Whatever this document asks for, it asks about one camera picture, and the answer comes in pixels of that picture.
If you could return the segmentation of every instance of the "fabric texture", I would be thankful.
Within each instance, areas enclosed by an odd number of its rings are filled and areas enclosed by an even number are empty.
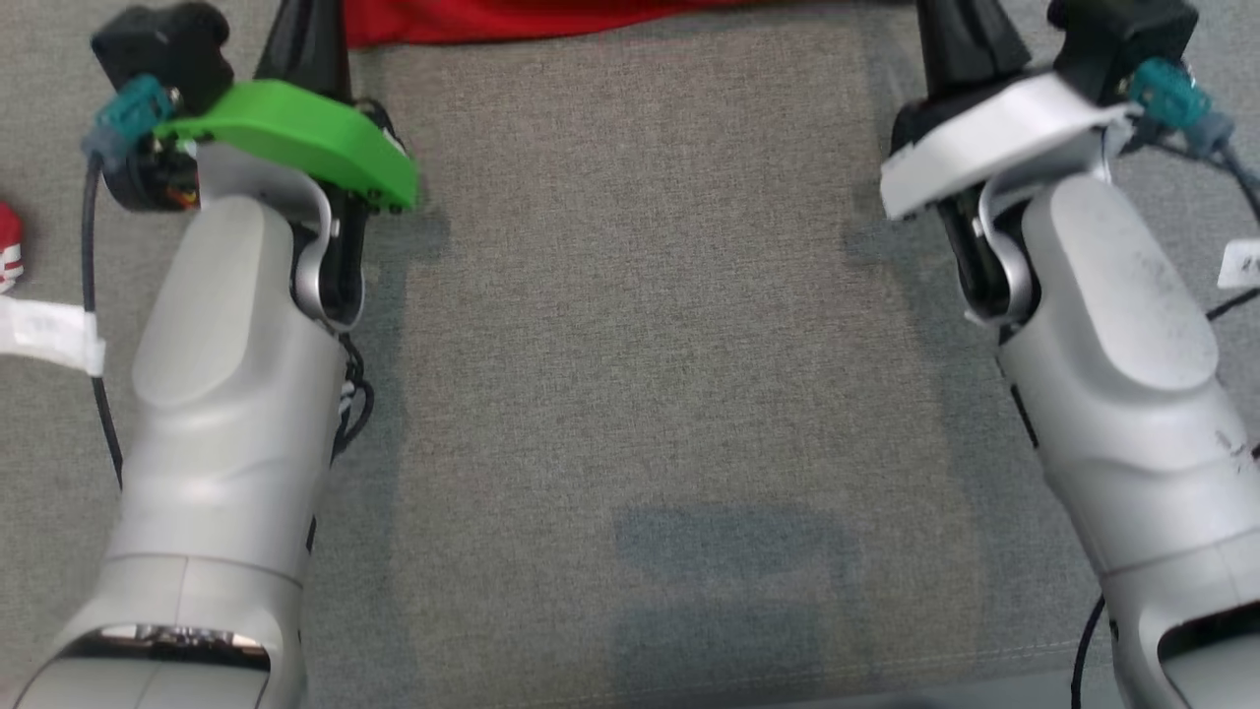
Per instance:
[[[750,0],[349,0],[350,47],[566,37]]]
[[[110,93],[87,38],[127,3],[6,6],[0,199],[26,222],[23,297],[78,298],[77,144]],[[1050,58],[1043,4],[1007,5]],[[275,4],[220,6],[246,74]],[[1194,72],[1260,161],[1260,14],[1201,10]],[[377,413],[319,520],[311,706],[728,706],[1071,665],[1097,588],[993,337],[961,316],[936,219],[881,214],[892,118],[924,92],[912,4],[391,48],[354,76],[427,199],[368,242]],[[1118,180],[1205,306],[1222,298],[1222,248],[1255,233],[1234,185],[1154,154]],[[125,442],[185,223],[102,199]],[[1217,327],[1251,431],[1257,312]],[[117,492],[86,379],[5,361],[0,390],[5,683],[87,598]]]

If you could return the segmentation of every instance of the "metal bracket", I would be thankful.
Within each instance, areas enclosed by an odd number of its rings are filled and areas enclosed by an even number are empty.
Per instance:
[[[333,331],[352,330],[363,315],[362,302],[354,316],[344,321],[330,316],[320,297],[320,266],[329,243],[339,235],[340,223],[319,183],[300,170],[256,157],[227,142],[193,145],[195,147],[190,145],[189,151],[197,157],[203,207],[224,196],[246,195],[276,209],[290,222],[319,223],[315,241],[297,257],[294,298],[302,312]]]
[[[1002,264],[1009,286],[1007,311],[985,316],[968,307],[966,317],[985,326],[1018,324],[1028,317],[1033,307],[1036,273],[1024,256],[1023,248],[1009,234],[998,229],[995,222],[1008,209],[1026,203],[1047,184],[1074,174],[1089,173],[1110,183],[1113,156],[1133,135],[1133,125],[1116,120],[1104,132],[1086,132],[1065,145],[1051,150],[1017,167],[990,178],[980,191],[979,215],[973,224],[978,238],[984,238]]]

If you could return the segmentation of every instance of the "white label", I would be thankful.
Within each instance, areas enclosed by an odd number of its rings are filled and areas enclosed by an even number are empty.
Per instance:
[[[1217,287],[1260,286],[1260,238],[1239,238],[1225,247]]]
[[[77,351],[83,348],[83,311],[24,301],[13,311],[13,337],[20,346]]]
[[[100,377],[105,341],[82,307],[0,295],[0,354],[19,354]]]

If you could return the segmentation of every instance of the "sticker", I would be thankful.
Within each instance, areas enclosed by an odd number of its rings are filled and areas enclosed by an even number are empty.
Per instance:
[[[1260,238],[1237,238],[1226,244],[1216,286],[1260,287]]]
[[[0,295],[0,354],[18,354],[100,377],[105,341],[82,307]]]

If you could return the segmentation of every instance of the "teal connector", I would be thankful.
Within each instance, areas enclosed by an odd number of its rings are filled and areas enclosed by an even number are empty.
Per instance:
[[[156,78],[141,74],[96,113],[96,125],[82,142],[83,152],[100,155],[106,167],[113,169],[141,139],[174,117],[175,110],[171,93]]]
[[[1176,130],[1198,123],[1212,110],[1212,98],[1166,59],[1148,59],[1138,67],[1129,98],[1147,110],[1147,117]]]

